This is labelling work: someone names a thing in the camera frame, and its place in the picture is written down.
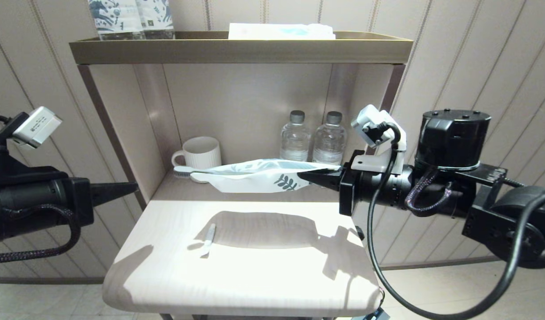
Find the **gray bottle cap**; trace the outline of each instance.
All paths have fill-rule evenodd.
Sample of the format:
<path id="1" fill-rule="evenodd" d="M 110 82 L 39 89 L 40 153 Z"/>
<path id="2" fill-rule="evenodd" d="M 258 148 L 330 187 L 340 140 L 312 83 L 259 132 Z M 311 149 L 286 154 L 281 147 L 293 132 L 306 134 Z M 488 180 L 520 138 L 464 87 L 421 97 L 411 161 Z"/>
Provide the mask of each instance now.
<path id="1" fill-rule="evenodd" d="M 342 121 L 342 114 L 338 111 L 330 111 L 326 116 L 326 122 L 331 125 L 338 125 Z"/>
<path id="2" fill-rule="evenodd" d="M 293 110 L 290 112 L 290 122 L 293 124 L 302 124 L 305 121 L 305 112 L 300 110 Z"/>

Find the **shelf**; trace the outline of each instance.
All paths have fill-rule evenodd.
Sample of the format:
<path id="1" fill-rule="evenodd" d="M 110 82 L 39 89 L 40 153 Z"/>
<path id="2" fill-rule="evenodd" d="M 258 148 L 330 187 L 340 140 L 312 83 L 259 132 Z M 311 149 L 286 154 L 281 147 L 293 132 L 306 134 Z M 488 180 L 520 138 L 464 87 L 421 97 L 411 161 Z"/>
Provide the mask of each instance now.
<path id="1" fill-rule="evenodd" d="M 338 193 L 327 188 L 310 185 L 296 191 L 272 194 L 226 194 L 218 191 L 211 184 L 196 184 L 189 179 L 176 178 L 173 176 L 173 171 L 170 171 L 156 190 L 152 200 L 338 202 Z"/>
<path id="2" fill-rule="evenodd" d="M 71 42 L 78 64 L 406 63 L 413 41 L 336 31 L 335 40 L 228 40 L 227 31 L 176 32 L 171 40 Z"/>

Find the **mug handle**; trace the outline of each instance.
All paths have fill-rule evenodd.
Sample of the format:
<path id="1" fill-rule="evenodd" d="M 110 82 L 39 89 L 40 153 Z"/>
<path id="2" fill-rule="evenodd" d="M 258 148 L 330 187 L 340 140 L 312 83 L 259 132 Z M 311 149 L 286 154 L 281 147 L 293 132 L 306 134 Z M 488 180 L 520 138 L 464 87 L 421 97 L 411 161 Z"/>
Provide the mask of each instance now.
<path id="1" fill-rule="evenodd" d="M 183 150 L 176 151 L 172 154 L 172 164 L 173 166 L 177 167 L 179 164 L 176 162 L 176 158 L 179 156 L 183 156 L 185 158 L 185 152 Z"/>

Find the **white table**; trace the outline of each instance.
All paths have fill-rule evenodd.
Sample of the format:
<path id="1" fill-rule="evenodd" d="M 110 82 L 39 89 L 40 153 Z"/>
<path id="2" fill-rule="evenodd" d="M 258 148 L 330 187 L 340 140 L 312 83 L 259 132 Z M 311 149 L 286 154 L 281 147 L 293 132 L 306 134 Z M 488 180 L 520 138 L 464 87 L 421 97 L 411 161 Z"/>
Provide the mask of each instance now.
<path id="1" fill-rule="evenodd" d="M 369 314 L 381 294 L 338 203 L 152 200 L 103 298 L 130 312 L 328 317 Z"/>

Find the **packaged bottle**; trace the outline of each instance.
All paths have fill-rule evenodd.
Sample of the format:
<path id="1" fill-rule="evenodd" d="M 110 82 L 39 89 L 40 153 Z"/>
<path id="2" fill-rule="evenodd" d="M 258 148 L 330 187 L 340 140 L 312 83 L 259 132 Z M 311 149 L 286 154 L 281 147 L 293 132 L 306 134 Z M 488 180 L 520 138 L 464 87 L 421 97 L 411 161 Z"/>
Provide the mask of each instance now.
<path id="1" fill-rule="evenodd" d="M 340 125 L 342 114 L 328 112 L 326 123 L 319 126 L 314 134 L 313 162 L 340 165 L 344 154 L 347 134 Z"/>
<path id="2" fill-rule="evenodd" d="M 305 127 L 305 113 L 293 110 L 290 121 L 281 131 L 281 159 L 307 161 L 310 146 L 310 131 Z"/>
<path id="3" fill-rule="evenodd" d="M 143 40 L 142 22 L 135 0 L 89 0 L 100 40 Z"/>
<path id="4" fill-rule="evenodd" d="M 147 39 L 173 39 L 169 0 L 136 0 Z"/>

